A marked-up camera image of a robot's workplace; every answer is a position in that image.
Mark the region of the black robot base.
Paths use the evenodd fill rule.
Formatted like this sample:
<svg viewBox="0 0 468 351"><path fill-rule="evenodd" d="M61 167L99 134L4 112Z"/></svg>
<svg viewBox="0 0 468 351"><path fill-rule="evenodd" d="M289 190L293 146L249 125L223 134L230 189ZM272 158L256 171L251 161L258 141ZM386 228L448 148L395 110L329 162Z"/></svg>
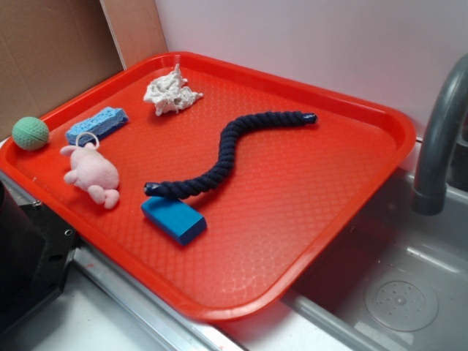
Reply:
<svg viewBox="0 0 468 351"><path fill-rule="evenodd" d="M1 185L1 336L62 294L76 240L45 204L19 205Z"/></svg>

